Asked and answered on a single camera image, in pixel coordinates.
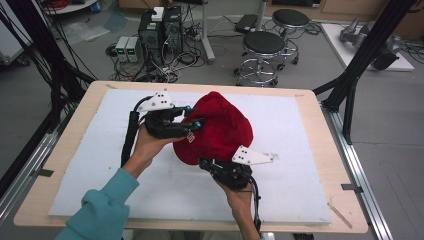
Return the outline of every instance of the gray floor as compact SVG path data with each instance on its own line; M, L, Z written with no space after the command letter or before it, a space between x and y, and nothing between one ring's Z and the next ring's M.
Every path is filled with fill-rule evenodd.
M87 24L94 27L105 25L115 16L113 14L112 10L99 14L80 11L61 18L64 24L89 19ZM210 20L209 29L223 21L224 18ZM72 45L99 79L108 79L114 73L105 49L119 36L136 34L138 22L127 20L122 26L95 41ZM217 29L228 31L211 34L234 34L232 28L231 24L222 23ZM241 37L210 38L216 61L183 70L177 83L235 85L237 78L233 70L243 60L241 41ZM299 64L287 64L278 73L278 88L314 89L342 73L343 66L323 34L304 34L296 43L301 48ZM363 74L357 86L352 140L393 238L424 239L424 135L420 130L424 129L424 107L421 104L424 100L424 67L406 54L403 56L415 67L413 72L366 71ZM278 61L272 60L271 63L277 64ZM319 95L318 99L323 100L327 95ZM10 66L0 72L0 100L2 176L48 113L49 88L34 66ZM14 226L13 215L17 207L19 204L1 225L1 239L53 239L60 230ZM362 235L314 235L318 240L374 239L372 231ZM277 239L293 238L290 234L277 234Z

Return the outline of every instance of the hand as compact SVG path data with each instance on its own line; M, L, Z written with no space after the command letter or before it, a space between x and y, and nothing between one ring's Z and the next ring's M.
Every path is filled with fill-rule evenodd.
M153 161L153 158L162 150L162 148L172 142L182 140L183 138L168 138L157 139L151 136L144 124L138 129L137 141L132 156L127 163L122 167L135 178L148 167Z
M234 219L240 228L244 240L258 240L260 238L250 213L252 203L252 184L242 190L232 190L224 184L216 181L227 195L228 205L232 210Z

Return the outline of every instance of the red cap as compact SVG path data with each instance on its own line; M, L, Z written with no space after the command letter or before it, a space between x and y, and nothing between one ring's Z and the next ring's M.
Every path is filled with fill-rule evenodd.
M252 143L249 120L218 92L203 96L194 108L182 122L205 118L203 128L174 142L174 151L184 163L197 165L199 156L230 162L240 145L249 147Z

